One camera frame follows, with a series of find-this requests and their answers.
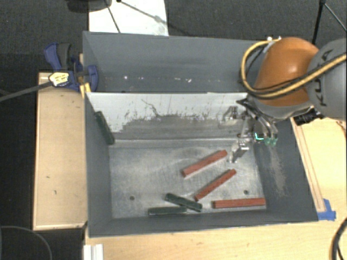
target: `wooden block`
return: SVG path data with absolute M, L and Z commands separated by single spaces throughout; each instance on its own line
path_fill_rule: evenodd
M 213 208 L 215 209 L 264 206 L 264 205 L 266 205 L 265 198 L 227 199 L 227 200 L 216 200 L 213 202 Z
M 218 151 L 215 154 L 201 160 L 200 162 L 197 162 L 196 164 L 193 164 L 193 165 L 185 168 L 182 171 L 182 174 L 184 177 L 186 177 L 186 176 L 188 176 L 194 172 L 201 170 L 203 167 L 206 167 L 206 166 L 224 158 L 227 155 L 228 155 L 228 153 L 226 150 Z
M 222 176 L 220 176 L 218 179 L 213 181 L 210 185 L 208 185 L 206 188 L 204 188 L 200 193 L 194 196 L 194 199 L 196 201 L 202 199 L 203 197 L 207 196 L 210 192 L 212 192 L 214 189 L 218 188 L 222 184 L 224 184 L 227 180 L 229 180 L 231 177 L 233 177 L 236 174 L 236 170 L 232 169 Z

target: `dark green block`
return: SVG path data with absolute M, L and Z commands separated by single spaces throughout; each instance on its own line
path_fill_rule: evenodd
M 202 204 L 192 200 L 188 200 L 184 197 L 178 197 L 172 193 L 167 193 L 165 196 L 165 200 L 167 202 L 171 202 L 180 206 L 185 206 L 188 209 L 194 210 L 196 212 L 201 212 L 202 210 Z
M 187 212 L 187 207 L 157 207 L 149 208 L 149 216 L 163 216 L 163 215 L 176 215 L 176 214 L 185 214 Z

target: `blue clamp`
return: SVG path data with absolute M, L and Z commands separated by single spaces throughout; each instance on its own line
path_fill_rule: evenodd
M 331 210 L 330 202 L 329 200 L 323 198 L 326 211 L 325 212 L 318 212 L 318 220 L 331 220 L 334 221 L 336 219 L 336 211 Z
M 69 50 L 71 45 L 67 43 L 58 44 L 53 42 L 44 49 L 44 56 L 46 61 L 52 66 L 54 72 L 64 71 L 69 74 L 68 84 L 64 84 L 64 88 L 69 88 L 79 92 L 80 85 L 77 77 L 83 76 L 83 65 L 77 57 L 70 57 Z M 90 65 L 87 67 L 89 74 L 89 83 L 91 91 L 96 91 L 98 87 L 99 75 L 97 67 Z

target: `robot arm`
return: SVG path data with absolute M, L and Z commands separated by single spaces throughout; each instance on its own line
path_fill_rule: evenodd
M 247 57 L 269 43 L 251 87 L 245 72 Z M 295 37 L 256 43 L 243 56 L 241 82 L 249 95 L 239 104 L 255 123 L 261 123 L 265 138 L 273 144 L 277 121 L 294 118 L 297 125 L 323 117 L 346 121 L 346 39 L 321 50 Z

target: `black cable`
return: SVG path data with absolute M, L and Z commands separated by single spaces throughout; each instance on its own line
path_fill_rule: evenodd
M 264 49 L 265 49 L 265 47 L 261 47 L 259 52 L 254 56 L 254 58 L 250 62 L 249 66 L 246 67 L 246 70 L 245 70 L 246 75 L 247 75 L 248 71 L 250 70 L 251 66 L 253 65 L 253 63 L 255 62 L 255 60 L 260 56 L 260 54 L 264 51 Z
M 38 237 L 46 246 L 47 250 L 48 250 L 48 254 L 49 254 L 49 259 L 53 260 L 53 255 L 52 255 L 52 250 L 50 249 L 49 244 L 47 243 L 46 239 L 43 238 L 40 234 L 36 233 L 33 230 L 24 228 L 24 227 L 20 227 L 20 226 L 1 226 L 2 229 L 17 229 L 17 230 L 23 230 L 26 232 L 29 232 L 31 234 L 33 234 L 34 236 Z
M 51 86 L 52 86 L 51 82 L 46 82 L 44 84 L 40 84 L 40 85 L 35 86 L 35 87 L 31 87 L 31 88 L 27 88 L 27 89 L 24 89 L 24 90 L 20 90 L 19 92 L 11 93 L 11 94 L 8 94 L 8 95 L 0 97 L 0 102 L 3 102 L 5 100 L 11 99 L 11 98 L 16 98 L 17 96 L 21 96 L 23 94 L 36 92 L 36 91 L 38 91 L 40 89 L 44 89 L 44 88 L 51 87 Z
M 345 220 L 341 223 L 339 229 L 336 231 L 335 236 L 333 238 L 332 250 L 331 250 L 331 259 L 332 260 L 337 260 L 336 256 L 338 253 L 339 253 L 339 257 L 340 257 L 341 251 L 339 252 L 338 243 L 339 243 L 341 235 L 345 231 L 346 227 L 347 227 L 347 218 L 345 218 Z
M 339 245 L 337 245 L 337 253 L 338 253 L 338 257 L 340 257 L 340 260 L 344 260 Z
M 107 4 L 106 0 L 104 0 L 104 2 L 105 2 L 105 5 L 106 5 L 107 8 L 108 8 L 108 12 L 110 13 L 110 15 L 111 15 L 111 17 L 112 17 L 113 23 L 114 23 L 114 25 L 115 25 L 115 27 L 116 27 L 118 33 L 120 33 L 119 27 L 118 27 L 118 25 L 117 25 L 117 23 L 116 23 L 116 21 L 115 21 L 115 19 L 114 19 L 114 16 L 113 16 L 113 14 L 112 14 L 112 11 L 111 11 L 111 9 L 110 9 L 110 6 Z
M 327 5 L 324 4 L 324 7 L 327 8 L 327 10 L 333 15 L 333 17 L 336 19 L 336 21 L 341 25 L 341 27 L 345 30 L 345 32 L 347 32 L 347 29 L 345 27 L 345 25 L 342 23 L 342 21 L 338 18 L 338 16 L 333 12 L 333 10 Z
M 319 0 L 319 8 L 318 8 L 318 13 L 317 13 L 317 18 L 316 18 L 316 25 L 314 26 L 314 33 L 313 33 L 313 38 L 312 38 L 312 44 L 314 44 L 314 45 L 316 45 L 316 39 L 317 39 L 318 29 L 319 29 L 319 24 L 320 24 L 320 18 L 322 16 L 324 4 L 325 4 L 325 0 Z
M 282 83 L 280 83 L 280 84 L 276 84 L 276 85 L 273 85 L 273 86 L 270 86 L 270 87 L 260 88 L 259 90 L 266 90 L 266 89 L 271 89 L 271 88 L 280 86 L 280 87 L 277 88 L 277 89 L 264 91 L 264 92 L 262 92 L 261 94 L 259 94 L 259 93 L 257 93 L 257 92 L 252 92 L 251 90 L 247 90 L 247 93 L 248 93 L 249 95 L 251 95 L 251 96 L 253 96 L 253 97 L 256 97 L 256 98 L 259 98 L 259 99 L 270 100 L 270 99 L 280 98 L 280 97 L 285 96 L 285 95 L 287 95 L 287 94 L 289 94 L 289 93 L 292 93 L 292 92 L 296 92 L 297 90 L 299 90 L 300 88 L 303 88 L 303 86 L 305 86 L 306 84 L 308 84 L 308 83 L 310 83 L 310 82 L 307 82 L 307 83 L 305 83 L 304 85 L 302 85 L 302 86 L 300 86 L 300 87 L 297 87 L 297 88 L 291 90 L 290 92 L 287 92 L 287 93 L 284 93 L 284 94 L 280 94 L 280 95 L 272 96 L 272 97 L 262 97 L 262 96 L 261 96 L 262 94 L 270 94 L 270 93 L 274 93 L 274 92 L 277 92 L 277 91 L 279 91 L 279 90 L 282 90 L 282 89 L 284 89 L 284 88 L 287 88 L 287 87 L 289 87 L 290 85 L 293 85 L 293 84 L 295 84 L 295 83 L 301 81 L 302 79 L 304 79 L 304 78 L 310 76 L 312 73 L 318 71 L 318 70 L 319 70 L 320 68 L 322 68 L 323 66 L 325 66 L 325 65 L 327 65 L 327 64 L 329 64 L 329 63 L 331 63 L 331 62 L 333 62 L 334 60 L 336 60 L 337 58 L 339 58 L 339 57 L 341 57 L 341 56 L 343 56 L 343 55 L 344 55 L 344 53 L 341 54 L 341 55 L 338 55 L 338 56 L 336 56 L 336 57 L 334 57 L 334 58 L 332 58 L 332 59 L 330 59 L 330 60 L 328 60 L 328 61 L 326 61 L 326 62 L 325 62 L 324 64 L 322 64 L 321 66 L 317 66 L 315 69 L 310 70 L 310 72 L 308 72 L 308 73 L 306 73 L 306 74 L 304 74 L 304 75 L 302 75 L 302 76 L 300 76 L 300 77 L 297 77 L 297 78 L 291 79 L 291 80 L 287 80 L 287 81 L 285 81 L 285 82 L 282 82 Z M 330 70 L 333 70 L 334 68 L 336 68 L 336 67 L 339 66 L 340 64 L 337 64 L 336 66 L 334 66 L 334 67 L 328 69 L 326 72 L 329 72 Z

